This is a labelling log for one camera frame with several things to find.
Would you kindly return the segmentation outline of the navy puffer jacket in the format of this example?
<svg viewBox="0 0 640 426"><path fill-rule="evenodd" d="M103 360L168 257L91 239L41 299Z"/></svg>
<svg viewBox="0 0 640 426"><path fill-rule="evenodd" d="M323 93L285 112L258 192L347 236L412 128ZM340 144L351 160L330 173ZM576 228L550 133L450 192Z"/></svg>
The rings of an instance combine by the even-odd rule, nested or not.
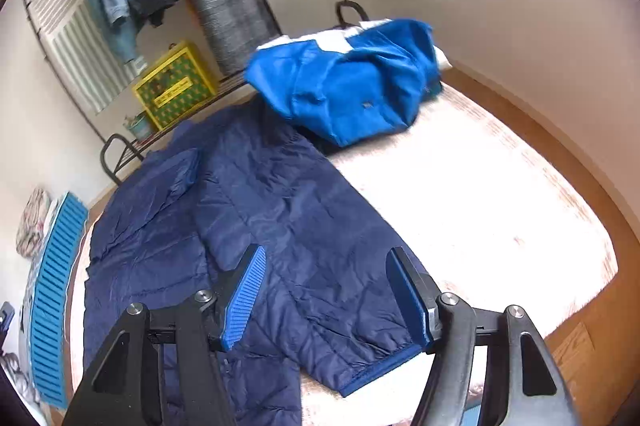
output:
<svg viewBox="0 0 640 426"><path fill-rule="evenodd" d="M148 155L96 220L84 362L128 305L180 304L259 245L255 307L217 360L239 424L297 425L303 375L351 394L419 353L385 272L401 243L261 98L224 108Z"/></svg>

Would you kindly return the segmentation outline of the black metal clothes rack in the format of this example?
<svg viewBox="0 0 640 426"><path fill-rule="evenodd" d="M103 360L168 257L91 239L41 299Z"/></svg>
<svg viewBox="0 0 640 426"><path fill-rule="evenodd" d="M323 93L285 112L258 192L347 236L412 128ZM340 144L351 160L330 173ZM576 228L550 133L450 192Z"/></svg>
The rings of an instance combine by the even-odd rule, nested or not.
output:
<svg viewBox="0 0 640 426"><path fill-rule="evenodd" d="M101 149L98 160L102 172L110 179L113 186L117 186L137 167L142 156L159 146L170 134L168 129L159 130L145 141L138 141L130 132L117 126L127 114L141 112L142 105L134 95L134 82L120 93L120 95L99 114L91 114L85 111L75 98L70 88L62 79L53 64L49 51L44 46L43 38L37 30L35 18L29 11L29 0L22 0L26 12L27 21L35 35L38 46L43 54L43 60L48 64L58 86L65 92L67 99L73 105L92 132L98 137ZM295 28L298 30L305 26L328 28L338 21L335 6L340 1L346 0L265 0L268 8L276 18L278 27Z"/></svg>

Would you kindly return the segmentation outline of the blue slatted plastic crate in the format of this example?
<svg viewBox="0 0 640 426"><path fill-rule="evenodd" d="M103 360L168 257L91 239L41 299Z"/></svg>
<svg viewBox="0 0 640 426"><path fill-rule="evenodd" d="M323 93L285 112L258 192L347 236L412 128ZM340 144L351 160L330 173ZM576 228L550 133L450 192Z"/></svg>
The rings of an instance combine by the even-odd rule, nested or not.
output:
<svg viewBox="0 0 640 426"><path fill-rule="evenodd" d="M43 244L28 334L32 380L44 402L67 406L64 368L66 296L88 209L73 193L58 204Z"/></svg>

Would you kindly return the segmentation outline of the white crumpled cloth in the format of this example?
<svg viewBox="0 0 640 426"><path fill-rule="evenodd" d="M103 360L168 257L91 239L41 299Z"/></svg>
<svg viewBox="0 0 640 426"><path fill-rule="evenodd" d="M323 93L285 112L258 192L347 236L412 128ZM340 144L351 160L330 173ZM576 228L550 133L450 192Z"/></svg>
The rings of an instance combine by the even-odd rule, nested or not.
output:
<svg viewBox="0 0 640 426"><path fill-rule="evenodd" d="M9 381L14 385L17 393L30 402L37 401L37 391L32 381L20 367L20 359L13 352L1 355L1 366L6 369Z"/></svg>

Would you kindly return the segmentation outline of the floral fabric bag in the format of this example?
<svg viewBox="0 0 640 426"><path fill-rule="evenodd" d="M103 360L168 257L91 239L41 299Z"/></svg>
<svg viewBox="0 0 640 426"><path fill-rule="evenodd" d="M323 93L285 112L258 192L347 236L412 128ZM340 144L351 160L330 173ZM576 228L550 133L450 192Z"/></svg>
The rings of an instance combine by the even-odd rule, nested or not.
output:
<svg viewBox="0 0 640 426"><path fill-rule="evenodd" d="M49 192L37 186L30 194L16 232L16 252L21 257L32 258L40 249L50 207Z"/></svg>

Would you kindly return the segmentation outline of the plaid pink bed blanket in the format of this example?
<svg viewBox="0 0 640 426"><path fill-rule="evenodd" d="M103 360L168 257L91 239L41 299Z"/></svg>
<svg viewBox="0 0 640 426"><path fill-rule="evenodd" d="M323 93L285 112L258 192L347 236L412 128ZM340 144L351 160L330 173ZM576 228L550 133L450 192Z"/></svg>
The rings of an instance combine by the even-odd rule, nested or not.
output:
<svg viewBox="0 0 640 426"><path fill-rule="evenodd" d="M454 88L425 103L409 130L324 156L441 288L492 310L517 302L543 335L616 275L608 232L574 186ZM93 228L80 253L70 318L74 383L90 364L84 362L84 314ZM406 420L430 365L427 357L412 358L351 394L303 375L297 425Z"/></svg>

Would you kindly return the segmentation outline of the small potted plant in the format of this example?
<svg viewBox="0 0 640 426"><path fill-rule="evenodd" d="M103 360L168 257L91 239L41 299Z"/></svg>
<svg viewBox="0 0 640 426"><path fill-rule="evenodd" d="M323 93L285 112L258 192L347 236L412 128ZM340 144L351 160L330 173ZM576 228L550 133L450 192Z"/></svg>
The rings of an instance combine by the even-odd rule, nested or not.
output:
<svg viewBox="0 0 640 426"><path fill-rule="evenodd" d="M155 134L155 126L145 112L132 117L126 116L124 127L140 142L151 138Z"/></svg>

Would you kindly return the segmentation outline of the bright blue jacket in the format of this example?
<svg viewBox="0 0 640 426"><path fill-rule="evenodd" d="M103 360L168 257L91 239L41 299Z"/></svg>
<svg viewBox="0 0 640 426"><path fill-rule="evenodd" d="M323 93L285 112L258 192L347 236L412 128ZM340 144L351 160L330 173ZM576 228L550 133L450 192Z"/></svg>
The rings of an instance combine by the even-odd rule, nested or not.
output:
<svg viewBox="0 0 640 426"><path fill-rule="evenodd" d="M421 103L442 91L441 72L324 77L301 72L257 82L250 82L246 72L246 81L280 116L340 148L406 130L418 117Z"/></svg>

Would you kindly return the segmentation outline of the yellow green patterned box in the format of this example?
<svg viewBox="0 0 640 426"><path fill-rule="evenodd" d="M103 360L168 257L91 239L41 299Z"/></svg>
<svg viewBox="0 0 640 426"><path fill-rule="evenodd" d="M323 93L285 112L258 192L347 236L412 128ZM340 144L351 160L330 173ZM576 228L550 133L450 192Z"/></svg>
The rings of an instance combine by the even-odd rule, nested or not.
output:
<svg viewBox="0 0 640 426"><path fill-rule="evenodd" d="M219 81L198 46L184 40L142 74L134 95L157 129L165 130L213 100Z"/></svg>

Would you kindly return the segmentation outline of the striped white green cloth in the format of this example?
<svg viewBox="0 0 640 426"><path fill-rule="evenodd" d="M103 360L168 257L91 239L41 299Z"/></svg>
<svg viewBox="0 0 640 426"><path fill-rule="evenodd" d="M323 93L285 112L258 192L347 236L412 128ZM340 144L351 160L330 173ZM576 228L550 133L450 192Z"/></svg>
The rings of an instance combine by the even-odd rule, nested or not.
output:
<svg viewBox="0 0 640 426"><path fill-rule="evenodd" d="M113 52L88 0L29 0L44 46L82 108L99 114L146 67L143 56L127 63Z"/></svg>

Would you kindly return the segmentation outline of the folded white garment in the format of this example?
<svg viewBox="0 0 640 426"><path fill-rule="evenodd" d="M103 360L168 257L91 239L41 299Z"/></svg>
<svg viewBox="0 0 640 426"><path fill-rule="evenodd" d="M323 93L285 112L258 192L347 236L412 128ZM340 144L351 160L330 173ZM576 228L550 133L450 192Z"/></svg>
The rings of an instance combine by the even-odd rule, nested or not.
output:
<svg viewBox="0 0 640 426"><path fill-rule="evenodd" d="M314 76L362 73L386 75L394 71L438 74L452 64L434 44L431 27L413 19L361 21L299 37L284 35L259 46L246 76Z"/></svg>

